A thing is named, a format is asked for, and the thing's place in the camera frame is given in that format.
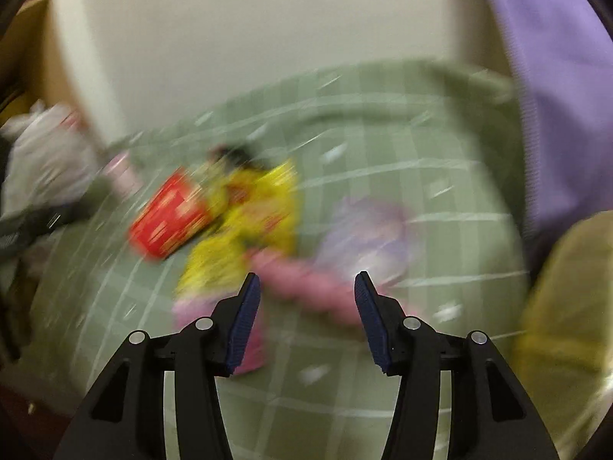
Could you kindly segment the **red gold paper cup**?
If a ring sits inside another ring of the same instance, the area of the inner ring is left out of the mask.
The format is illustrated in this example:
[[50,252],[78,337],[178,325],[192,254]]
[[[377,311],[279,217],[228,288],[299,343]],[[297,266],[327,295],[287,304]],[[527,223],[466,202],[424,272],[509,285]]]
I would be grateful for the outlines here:
[[146,259],[165,260],[213,219],[202,189],[180,168],[133,221],[128,242]]

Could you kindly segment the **purple pillow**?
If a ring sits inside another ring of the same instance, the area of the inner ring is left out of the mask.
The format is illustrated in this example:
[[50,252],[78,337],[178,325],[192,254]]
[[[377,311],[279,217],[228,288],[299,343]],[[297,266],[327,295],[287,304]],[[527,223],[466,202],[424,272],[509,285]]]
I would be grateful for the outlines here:
[[520,88],[526,236],[612,207],[612,40],[588,0],[489,0]]

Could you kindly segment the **white plastic bag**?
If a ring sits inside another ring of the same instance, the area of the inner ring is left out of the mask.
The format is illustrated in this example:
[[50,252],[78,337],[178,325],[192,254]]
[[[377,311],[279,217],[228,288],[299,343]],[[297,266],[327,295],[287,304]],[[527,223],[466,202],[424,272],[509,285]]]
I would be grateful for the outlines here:
[[7,216],[45,205],[66,205],[85,195],[100,171],[95,146],[79,112],[58,103],[35,103],[1,128],[10,144],[1,207]]

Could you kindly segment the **wooden shelf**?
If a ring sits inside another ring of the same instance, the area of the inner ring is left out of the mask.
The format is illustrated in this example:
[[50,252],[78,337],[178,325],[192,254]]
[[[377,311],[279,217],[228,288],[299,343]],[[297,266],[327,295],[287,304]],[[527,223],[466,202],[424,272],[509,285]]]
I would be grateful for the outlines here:
[[27,0],[1,38],[1,120],[35,102],[80,109],[59,48],[53,0]]

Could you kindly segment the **green checked bed sheet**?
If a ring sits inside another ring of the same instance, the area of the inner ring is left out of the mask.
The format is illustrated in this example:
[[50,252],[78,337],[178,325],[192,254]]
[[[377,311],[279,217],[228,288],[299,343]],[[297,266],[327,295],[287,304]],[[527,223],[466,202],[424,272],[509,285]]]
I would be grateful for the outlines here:
[[[124,202],[100,190],[92,219],[53,242],[31,309],[32,341],[2,370],[3,384],[70,414],[130,331],[171,332],[187,253],[146,261],[127,230],[176,168],[232,142],[294,162],[301,255],[316,250],[345,196],[406,205],[416,248],[393,295],[439,331],[480,329],[509,352],[528,291],[513,87],[439,60],[386,61],[293,77],[124,139],[143,189]],[[271,295],[262,308],[267,365],[218,384],[234,456],[379,458],[398,380],[374,365],[362,331]]]

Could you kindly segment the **pale purple plastic wrapper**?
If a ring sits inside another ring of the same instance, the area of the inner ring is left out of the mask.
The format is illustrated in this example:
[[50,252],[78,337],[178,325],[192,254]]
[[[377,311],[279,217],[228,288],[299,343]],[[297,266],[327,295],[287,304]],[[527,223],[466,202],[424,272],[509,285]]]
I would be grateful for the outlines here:
[[366,271],[375,284],[394,284],[415,255],[415,234],[402,205],[344,197],[334,206],[314,265],[342,280]]

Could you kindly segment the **pink paper cup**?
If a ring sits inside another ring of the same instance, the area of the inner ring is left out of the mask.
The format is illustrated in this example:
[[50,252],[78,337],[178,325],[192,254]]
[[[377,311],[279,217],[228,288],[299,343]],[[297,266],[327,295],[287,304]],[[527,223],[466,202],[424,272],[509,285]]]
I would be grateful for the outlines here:
[[104,166],[102,173],[113,191],[122,199],[136,195],[143,187],[143,181],[132,164],[128,151],[117,153]]

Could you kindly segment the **pink colourful snack wrapper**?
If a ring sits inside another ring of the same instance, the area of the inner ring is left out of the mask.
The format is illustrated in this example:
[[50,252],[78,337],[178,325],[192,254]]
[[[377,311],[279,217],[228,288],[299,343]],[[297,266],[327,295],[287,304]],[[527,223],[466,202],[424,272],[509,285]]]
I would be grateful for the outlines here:
[[[200,318],[212,318],[216,306],[222,300],[225,300],[223,296],[178,298],[172,308],[175,329],[180,331]],[[229,363],[235,365],[233,376],[258,371],[267,362],[265,326],[260,313],[254,316],[251,329],[247,329],[247,322],[248,320],[242,315],[238,325],[228,334],[226,345],[229,348]]]

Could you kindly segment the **yellow snack wrapper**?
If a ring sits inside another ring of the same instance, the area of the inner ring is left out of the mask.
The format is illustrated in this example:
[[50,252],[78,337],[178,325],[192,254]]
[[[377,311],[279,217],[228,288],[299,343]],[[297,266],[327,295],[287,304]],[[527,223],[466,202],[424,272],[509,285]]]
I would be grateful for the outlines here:
[[235,168],[221,182],[228,206],[188,255],[175,289],[180,300],[235,293],[254,249],[271,248],[283,255],[295,250],[298,175],[291,160],[270,169]]

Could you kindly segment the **green fabric trash bin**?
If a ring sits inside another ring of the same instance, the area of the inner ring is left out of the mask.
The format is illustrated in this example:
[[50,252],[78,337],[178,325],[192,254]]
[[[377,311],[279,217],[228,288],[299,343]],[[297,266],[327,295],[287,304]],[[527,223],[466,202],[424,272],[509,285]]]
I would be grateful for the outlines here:
[[558,454],[572,459],[612,404],[612,214],[556,243],[521,317],[511,368]]

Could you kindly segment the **pink toy shrimp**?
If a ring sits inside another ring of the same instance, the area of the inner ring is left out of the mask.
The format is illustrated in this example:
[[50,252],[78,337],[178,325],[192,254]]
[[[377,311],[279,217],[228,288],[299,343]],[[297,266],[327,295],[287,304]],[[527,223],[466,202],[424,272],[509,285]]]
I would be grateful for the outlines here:
[[270,249],[247,252],[249,270],[277,298],[297,302],[347,326],[362,324],[354,298],[354,281],[316,268],[312,263]]

